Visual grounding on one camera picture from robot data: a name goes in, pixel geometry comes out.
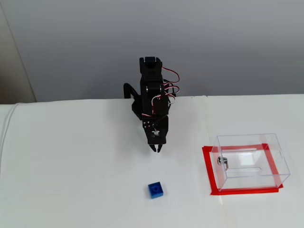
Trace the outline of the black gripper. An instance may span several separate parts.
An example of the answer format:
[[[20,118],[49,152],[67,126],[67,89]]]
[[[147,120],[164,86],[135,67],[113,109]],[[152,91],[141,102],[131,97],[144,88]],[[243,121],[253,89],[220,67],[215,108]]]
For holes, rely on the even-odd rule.
[[[162,149],[162,144],[159,144],[158,145],[158,149],[156,150],[156,147],[155,145],[153,144],[153,140],[152,140],[152,132],[153,132],[153,129],[152,129],[152,124],[151,124],[151,121],[148,119],[148,118],[143,118],[142,119],[142,127],[144,129],[144,132],[145,132],[145,135],[146,135],[146,138],[147,138],[147,142],[150,146],[150,148],[154,151],[154,152],[157,152],[159,153]]]

